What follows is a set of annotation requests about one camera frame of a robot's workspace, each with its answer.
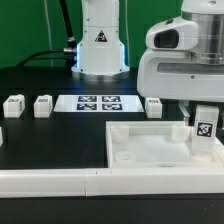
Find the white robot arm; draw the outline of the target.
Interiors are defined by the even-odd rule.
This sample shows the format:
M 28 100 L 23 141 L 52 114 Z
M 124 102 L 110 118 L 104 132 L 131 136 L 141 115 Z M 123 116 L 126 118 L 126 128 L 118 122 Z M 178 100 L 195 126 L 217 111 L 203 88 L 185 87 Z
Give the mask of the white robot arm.
M 74 75 L 110 79 L 127 72 L 118 36 L 118 0 L 82 0 L 83 38 Z M 181 15 L 146 34 L 137 91 L 150 118 L 160 99 L 224 102 L 224 0 L 183 0 Z

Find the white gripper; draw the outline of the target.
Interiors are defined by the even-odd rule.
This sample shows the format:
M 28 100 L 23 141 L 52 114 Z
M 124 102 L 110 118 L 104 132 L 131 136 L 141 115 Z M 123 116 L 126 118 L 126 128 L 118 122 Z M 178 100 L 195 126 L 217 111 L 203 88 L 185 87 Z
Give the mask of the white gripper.
M 143 97 L 177 99 L 185 125 L 188 101 L 224 102 L 222 22 L 182 17 L 161 22 L 146 35 L 137 90 Z

